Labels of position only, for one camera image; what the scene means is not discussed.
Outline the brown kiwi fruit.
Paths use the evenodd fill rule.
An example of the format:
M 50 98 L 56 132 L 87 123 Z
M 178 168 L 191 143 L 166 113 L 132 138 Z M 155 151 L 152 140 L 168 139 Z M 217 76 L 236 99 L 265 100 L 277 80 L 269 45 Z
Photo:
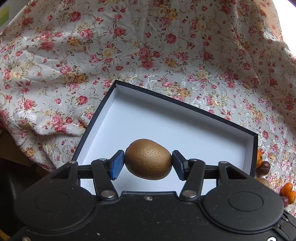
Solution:
M 171 171 L 171 154 L 162 145 L 142 138 L 132 142 L 126 149 L 125 166 L 139 178 L 160 180 Z

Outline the small orange tangerine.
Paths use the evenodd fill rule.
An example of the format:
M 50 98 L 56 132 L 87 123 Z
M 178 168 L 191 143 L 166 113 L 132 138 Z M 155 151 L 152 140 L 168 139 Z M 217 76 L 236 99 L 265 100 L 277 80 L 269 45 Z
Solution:
M 256 168 L 258 168 L 263 162 L 263 156 L 261 150 L 257 150 Z

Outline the dark red plum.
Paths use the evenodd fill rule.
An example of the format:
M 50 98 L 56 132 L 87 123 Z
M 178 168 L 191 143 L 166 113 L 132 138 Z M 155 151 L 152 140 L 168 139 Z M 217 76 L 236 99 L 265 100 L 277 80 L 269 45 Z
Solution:
M 265 176 L 270 172 L 271 165 L 268 161 L 263 161 L 259 167 L 256 168 L 257 176 Z

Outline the small orange mandarin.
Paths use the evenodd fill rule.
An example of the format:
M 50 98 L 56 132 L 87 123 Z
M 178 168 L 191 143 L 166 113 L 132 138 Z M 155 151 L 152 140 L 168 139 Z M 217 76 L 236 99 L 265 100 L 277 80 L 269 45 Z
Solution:
M 288 199 L 288 204 L 293 204 L 296 198 L 296 192 L 293 191 L 293 185 L 288 182 L 281 188 L 281 195 Z

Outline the floral tablecloth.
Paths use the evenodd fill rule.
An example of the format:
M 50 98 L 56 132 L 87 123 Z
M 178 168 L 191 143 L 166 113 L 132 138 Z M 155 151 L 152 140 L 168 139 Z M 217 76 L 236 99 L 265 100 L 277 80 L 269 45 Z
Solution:
M 1 32 L 1 123 L 46 170 L 115 80 L 258 133 L 273 190 L 295 184 L 295 54 L 272 1 L 30 1 Z

